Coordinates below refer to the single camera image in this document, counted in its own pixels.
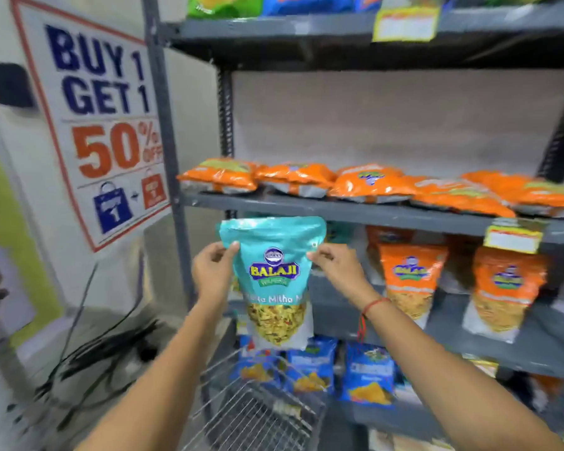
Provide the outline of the person's right hand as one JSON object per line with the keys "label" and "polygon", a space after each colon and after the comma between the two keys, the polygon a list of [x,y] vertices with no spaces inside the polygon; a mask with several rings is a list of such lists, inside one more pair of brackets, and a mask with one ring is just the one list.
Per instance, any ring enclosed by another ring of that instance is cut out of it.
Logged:
{"label": "person's right hand", "polygon": [[321,270],[334,288],[360,311],[384,300],[366,278],[356,250],[346,244],[323,243],[315,251],[332,254],[332,265]]}

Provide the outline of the person's left hand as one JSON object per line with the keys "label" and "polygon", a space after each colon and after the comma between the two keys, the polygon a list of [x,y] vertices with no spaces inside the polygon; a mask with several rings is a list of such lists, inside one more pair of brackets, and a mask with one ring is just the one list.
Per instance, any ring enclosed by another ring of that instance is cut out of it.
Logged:
{"label": "person's left hand", "polygon": [[207,245],[194,257],[192,277],[198,303],[223,308],[232,284],[233,263],[218,262],[218,243]]}

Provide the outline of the teal snack packet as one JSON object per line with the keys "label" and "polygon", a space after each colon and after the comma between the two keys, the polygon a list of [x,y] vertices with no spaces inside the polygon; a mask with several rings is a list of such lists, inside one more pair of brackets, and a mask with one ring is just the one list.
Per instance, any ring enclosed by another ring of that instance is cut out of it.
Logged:
{"label": "teal snack packet", "polygon": [[239,243],[233,258],[257,349],[305,350],[314,336],[308,280],[314,252],[326,236],[318,216],[243,218],[221,222],[226,248]]}

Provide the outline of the person's left forearm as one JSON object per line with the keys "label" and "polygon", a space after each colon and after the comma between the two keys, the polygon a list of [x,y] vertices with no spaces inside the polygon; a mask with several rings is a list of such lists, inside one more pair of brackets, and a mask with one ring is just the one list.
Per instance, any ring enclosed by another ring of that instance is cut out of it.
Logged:
{"label": "person's left forearm", "polygon": [[227,293],[201,293],[154,363],[75,451],[176,451]]}

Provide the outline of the person's right forearm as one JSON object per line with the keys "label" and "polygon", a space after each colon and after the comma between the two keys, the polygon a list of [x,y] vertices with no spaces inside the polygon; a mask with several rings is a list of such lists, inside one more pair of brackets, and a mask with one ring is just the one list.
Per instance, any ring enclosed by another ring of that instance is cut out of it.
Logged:
{"label": "person's right forearm", "polygon": [[456,451],[564,451],[542,419],[391,302],[371,303],[361,312]]}

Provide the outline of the grey metal shelving rack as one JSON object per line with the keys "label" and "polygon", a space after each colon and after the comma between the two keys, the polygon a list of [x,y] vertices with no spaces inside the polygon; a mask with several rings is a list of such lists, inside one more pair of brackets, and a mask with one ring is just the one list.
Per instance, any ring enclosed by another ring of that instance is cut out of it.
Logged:
{"label": "grey metal shelving rack", "polygon": [[482,236],[491,217],[261,190],[247,197],[183,191],[165,51],[216,69],[225,157],[257,160],[281,147],[283,160],[315,153],[331,165],[405,141],[394,158],[433,172],[490,160],[499,169],[528,171],[531,163],[540,176],[564,181],[564,0],[475,1],[450,0],[428,43],[373,43],[373,11],[165,22],[158,0],[142,0],[188,309],[196,293],[187,207],[471,236]]}

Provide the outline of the orange snack packet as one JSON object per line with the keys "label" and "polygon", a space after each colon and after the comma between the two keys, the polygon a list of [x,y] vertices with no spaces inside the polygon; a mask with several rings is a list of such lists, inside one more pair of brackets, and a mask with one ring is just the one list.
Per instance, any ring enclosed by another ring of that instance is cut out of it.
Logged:
{"label": "orange snack packet", "polygon": [[407,176],[413,183],[410,203],[444,212],[516,218],[511,205],[485,186],[465,179]]}
{"label": "orange snack packet", "polygon": [[529,307],[546,284],[548,264],[542,254],[478,248],[473,259],[474,287],[462,328],[514,343]]}
{"label": "orange snack packet", "polygon": [[411,243],[414,233],[414,230],[409,229],[366,225],[366,235],[368,238],[366,252],[368,262],[376,272],[376,274],[373,274],[374,279],[384,281],[384,270],[378,246],[384,243]]}
{"label": "orange snack packet", "polygon": [[381,243],[386,296],[425,329],[449,250],[443,245]]}
{"label": "orange snack packet", "polygon": [[255,177],[282,194],[321,199],[334,185],[337,173],[324,163],[282,163],[260,167]]}
{"label": "orange snack packet", "polygon": [[257,165],[234,158],[209,158],[176,176],[183,189],[196,193],[249,194],[259,189]]}
{"label": "orange snack packet", "polygon": [[473,171],[461,178],[487,188],[516,212],[564,219],[564,184],[500,171]]}
{"label": "orange snack packet", "polygon": [[362,204],[407,201],[416,193],[413,181],[401,169],[368,163],[339,169],[326,196]]}

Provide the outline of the blue chips packet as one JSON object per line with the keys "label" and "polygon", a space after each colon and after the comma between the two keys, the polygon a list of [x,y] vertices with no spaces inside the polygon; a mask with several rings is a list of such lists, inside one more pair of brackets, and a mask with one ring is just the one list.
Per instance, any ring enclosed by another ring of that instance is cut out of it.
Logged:
{"label": "blue chips packet", "polygon": [[316,335],[307,347],[286,351],[283,389],[289,393],[332,393],[338,340]]}
{"label": "blue chips packet", "polygon": [[395,372],[395,362],[386,348],[357,341],[346,343],[340,400],[379,408],[393,407]]}
{"label": "blue chips packet", "polygon": [[231,379],[252,380],[264,386],[281,387],[279,374],[281,352],[256,349],[248,335],[239,336],[239,350],[230,375]]}

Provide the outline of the white promotional sign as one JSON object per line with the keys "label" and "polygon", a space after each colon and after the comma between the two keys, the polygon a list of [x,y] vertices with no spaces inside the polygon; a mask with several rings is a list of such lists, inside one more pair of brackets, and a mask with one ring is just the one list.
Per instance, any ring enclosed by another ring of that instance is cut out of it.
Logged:
{"label": "white promotional sign", "polygon": [[170,211],[144,40],[40,0],[9,0],[67,195],[92,252]]}

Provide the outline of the yellow price label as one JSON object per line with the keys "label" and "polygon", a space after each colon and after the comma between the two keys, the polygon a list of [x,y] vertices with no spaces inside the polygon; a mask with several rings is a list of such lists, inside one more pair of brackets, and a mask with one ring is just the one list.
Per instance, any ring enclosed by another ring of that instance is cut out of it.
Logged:
{"label": "yellow price label", "polygon": [[492,224],[487,228],[483,246],[524,254],[536,254],[542,237],[543,232],[540,230]]}
{"label": "yellow price label", "polygon": [[373,24],[373,43],[428,43],[436,37],[442,8],[415,6],[380,9]]}

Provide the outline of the green snack packet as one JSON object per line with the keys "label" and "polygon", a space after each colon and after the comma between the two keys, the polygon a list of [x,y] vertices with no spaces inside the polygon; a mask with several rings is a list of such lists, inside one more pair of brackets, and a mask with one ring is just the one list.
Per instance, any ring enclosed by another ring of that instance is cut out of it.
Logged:
{"label": "green snack packet", "polygon": [[263,0],[188,0],[187,17],[195,19],[235,19],[258,17]]}

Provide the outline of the blue snack packet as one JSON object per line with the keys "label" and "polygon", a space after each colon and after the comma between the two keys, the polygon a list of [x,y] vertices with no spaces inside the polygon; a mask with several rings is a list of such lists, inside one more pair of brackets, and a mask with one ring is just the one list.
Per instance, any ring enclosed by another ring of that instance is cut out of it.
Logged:
{"label": "blue snack packet", "polygon": [[353,0],[263,0],[261,16],[340,14],[352,6]]}

